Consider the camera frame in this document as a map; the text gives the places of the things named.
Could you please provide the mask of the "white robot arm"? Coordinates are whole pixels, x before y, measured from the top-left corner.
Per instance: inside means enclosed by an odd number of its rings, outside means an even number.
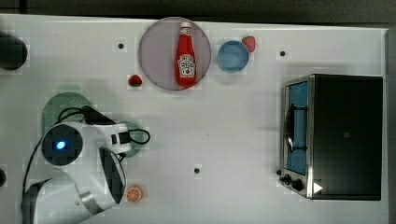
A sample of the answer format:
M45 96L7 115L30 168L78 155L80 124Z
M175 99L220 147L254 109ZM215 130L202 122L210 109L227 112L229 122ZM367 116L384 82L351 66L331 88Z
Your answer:
M38 154L54 173L23 193L22 224L78 224L119 204L126 179L117 156L131 149L123 123L52 126Z

